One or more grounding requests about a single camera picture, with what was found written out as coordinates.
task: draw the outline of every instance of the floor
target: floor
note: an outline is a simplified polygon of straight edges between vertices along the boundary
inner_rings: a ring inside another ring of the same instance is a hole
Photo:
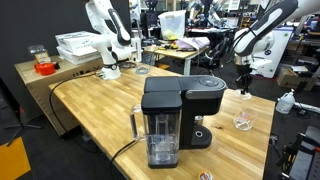
[[[163,59],[164,64],[169,64],[169,71],[183,73],[183,63]],[[198,74],[202,69],[193,65],[191,74]],[[221,70],[222,79],[227,83],[228,88],[236,89],[234,80],[237,78],[233,62],[225,63]],[[250,86],[250,92],[255,95],[272,101],[276,101],[290,89],[279,87],[276,79],[254,77]],[[314,87],[312,91],[303,91],[298,94],[296,101],[304,104],[320,107],[320,88]],[[15,124],[17,121],[12,110],[6,106],[0,94],[0,144],[9,141],[14,134],[14,129],[3,129],[5,126]],[[308,126],[320,128],[319,114],[307,110],[307,115],[298,116],[298,110],[292,109],[287,115],[275,111],[272,134],[278,137],[277,150],[271,145],[268,149],[264,179],[278,179],[280,169],[275,165],[279,160],[277,151],[281,154],[282,147],[293,142],[298,132],[305,132]],[[81,131],[75,129],[72,138],[58,138],[57,133],[49,124],[49,121],[41,116],[33,119],[29,124],[43,127],[43,129],[25,128],[21,136],[27,151],[31,171],[19,179],[125,179],[116,168],[109,168],[109,159],[104,156],[97,146],[92,142],[84,142]]]

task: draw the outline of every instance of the white robotic arm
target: white robotic arm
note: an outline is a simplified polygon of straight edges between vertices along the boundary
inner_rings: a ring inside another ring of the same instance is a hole
[[[90,0],[86,4],[86,11],[92,28],[101,33],[91,39],[91,46],[101,53],[103,59],[101,76],[103,79],[116,79],[120,77],[118,60],[128,59],[132,54],[131,37],[110,0]],[[105,20],[113,23],[116,33],[108,28]]]
[[[288,20],[298,18],[320,9],[319,0],[284,0],[268,9],[264,15],[235,34],[233,44],[239,78],[236,83],[242,94],[248,93],[251,84],[252,54],[270,49],[274,43],[272,29]]]

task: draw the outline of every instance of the clear plastic cup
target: clear plastic cup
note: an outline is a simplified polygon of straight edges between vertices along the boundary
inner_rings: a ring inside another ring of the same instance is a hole
[[[249,131],[252,128],[256,117],[257,112],[255,110],[244,108],[236,113],[233,123],[236,128],[243,131]]]

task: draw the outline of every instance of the black coffee maker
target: black coffee maker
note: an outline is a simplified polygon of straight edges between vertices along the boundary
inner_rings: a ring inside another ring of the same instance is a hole
[[[201,149],[211,144],[212,134],[195,124],[195,117],[216,114],[225,89],[222,79],[209,75],[157,76],[146,79],[144,93],[179,92],[182,100],[179,148]]]

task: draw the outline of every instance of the plastic bottle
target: plastic bottle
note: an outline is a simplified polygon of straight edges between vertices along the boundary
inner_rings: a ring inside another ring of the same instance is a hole
[[[293,97],[293,89],[289,93],[285,93],[280,99],[276,106],[276,110],[282,114],[288,114],[295,103]]]

